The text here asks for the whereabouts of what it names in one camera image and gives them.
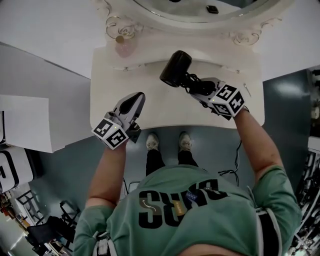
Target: white sneaker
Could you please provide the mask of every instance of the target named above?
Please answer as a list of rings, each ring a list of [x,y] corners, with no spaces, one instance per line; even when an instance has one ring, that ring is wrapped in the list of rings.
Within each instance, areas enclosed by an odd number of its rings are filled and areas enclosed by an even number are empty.
[[[159,139],[158,136],[154,133],[150,133],[148,138],[146,139],[146,149],[150,150],[159,150]]]
[[[191,138],[189,134],[186,132],[181,133],[179,137],[180,151],[183,151],[183,150],[190,151],[191,146],[192,144],[191,144]]]

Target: black object on mirror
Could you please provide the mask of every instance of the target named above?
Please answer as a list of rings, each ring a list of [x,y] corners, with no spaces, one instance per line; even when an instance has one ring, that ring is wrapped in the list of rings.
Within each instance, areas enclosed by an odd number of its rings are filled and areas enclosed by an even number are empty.
[[[207,5],[206,6],[206,10],[210,13],[210,14],[218,14],[219,10],[217,7],[213,6],[213,5]]]

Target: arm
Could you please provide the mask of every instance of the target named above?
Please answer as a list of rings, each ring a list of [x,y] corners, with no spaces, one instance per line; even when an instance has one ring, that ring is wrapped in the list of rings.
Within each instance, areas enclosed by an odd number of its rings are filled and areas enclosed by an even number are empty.
[[[95,171],[85,207],[109,206],[115,208],[121,194],[125,163],[126,144],[115,150],[106,148]]]
[[[266,131],[245,109],[234,117],[244,150],[254,171],[255,181],[271,166],[283,167],[279,151]]]

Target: person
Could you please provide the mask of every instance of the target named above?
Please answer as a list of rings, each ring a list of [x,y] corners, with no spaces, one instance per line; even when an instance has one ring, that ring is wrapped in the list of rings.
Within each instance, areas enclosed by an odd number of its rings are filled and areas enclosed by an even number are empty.
[[[279,151],[246,109],[234,121],[255,176],[251,193],[214,168],[198,167],[186,133],[179,140],[179,165],[165,166],[151,134],[146,177],[119,201],[126,144],[105,149],[76,227],[74,256],[284,255],[302,215]],[[269,209],[275,222],[257,221],[260,208]],[[261,236],[262,226],[276,235],[263,230]]]

